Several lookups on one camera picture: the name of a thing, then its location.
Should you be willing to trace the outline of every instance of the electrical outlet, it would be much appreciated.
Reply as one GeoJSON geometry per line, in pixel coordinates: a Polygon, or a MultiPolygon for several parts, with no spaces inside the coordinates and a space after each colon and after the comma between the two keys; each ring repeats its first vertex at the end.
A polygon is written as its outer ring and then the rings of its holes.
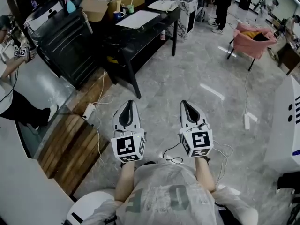
{"type": "Polygon", "coordinates": [[[93,111],[95,111],[95,109],[96,109],[95,105],[93,105],[92,103],[89,103],[85,109],[83,116],[82,116],[83,119],[88,120],[90,118],[91,114],[93,113],[93,111]]]}

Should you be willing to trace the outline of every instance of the hand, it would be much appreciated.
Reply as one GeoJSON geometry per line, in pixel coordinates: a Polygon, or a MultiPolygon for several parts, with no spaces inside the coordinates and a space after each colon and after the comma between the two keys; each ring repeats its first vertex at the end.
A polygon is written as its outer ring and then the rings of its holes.
{"type": "Polygon", "coordinates": [[[27,55],[24,57],[24,60],[26,63],[28,63],[29,61],[31,61],[32,59],[35,58],[37,54],[37,49],[32,49],[30,52],[27,52],[27,55]]]}

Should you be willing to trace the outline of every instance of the spray can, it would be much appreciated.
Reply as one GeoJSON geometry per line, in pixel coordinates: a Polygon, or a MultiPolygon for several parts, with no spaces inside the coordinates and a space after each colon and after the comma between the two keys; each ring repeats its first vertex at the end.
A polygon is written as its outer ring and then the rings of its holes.
{"type": "Polygon", "coordinates": [[[160,40],[165,41],[165,30],[160,33],[160,40]]]}

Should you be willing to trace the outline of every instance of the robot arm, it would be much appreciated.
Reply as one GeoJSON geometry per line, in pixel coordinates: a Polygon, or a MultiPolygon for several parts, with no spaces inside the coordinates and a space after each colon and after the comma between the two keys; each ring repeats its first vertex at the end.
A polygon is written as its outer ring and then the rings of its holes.
{"type": "MultiPolygon", "coordinates": [[[[195,104],[180,103],[180,141],[189,157],[202,157],[213,148],[212,130],[205,113],[195,104]]],[[[123,163],[141,160],[146,144],[136,103],[129,100],[113,116],[114,138],[111,139],[115,157],[123,163]]]]}
{"type": "Polygon", "coordinates": [[[195,104],[182,100],[180,104],[180,141],[189,157],[202,157],[213,148],[212,130],[205,113],[195,104]]]}
{"type": "Polygon", "coordinates": [[[114,114],[113,129],[111,143],[115,157],[123,163],[141,160],[146,139],[135,101],[127,101],[114,114]]]}

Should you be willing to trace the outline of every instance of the white shoe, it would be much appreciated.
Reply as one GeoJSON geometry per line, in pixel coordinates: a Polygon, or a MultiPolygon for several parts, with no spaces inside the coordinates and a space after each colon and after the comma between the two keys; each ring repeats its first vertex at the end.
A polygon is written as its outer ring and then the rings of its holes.
{"type": "Polygon", "coordinates": [[[213,27],[218,27],[218,26],[219,26],[219,24],[217,24],[216,21],[213,21],[213,20],[209,20],[209,21],[208,21],[208,24],[209,24],[210,26],[213,26],[213,27]]]}
{"type": "Polygon", "coordinates": [[[219,28],[214,28],[213,30],[211,30],[213,33],[217,33],[217,34],[223,34],[223,30],[219,29],[219,28]]]}
{"type": "Polygon", "coordinates": [[[50,122],[50,120],[53,118],[53,116],[55,115],[57,110],[58,110],[58,105],[55,104],[55,105],[50,106],[50,115],[49,115],[49,118],[48,118],[48,122],[50,122]]]}

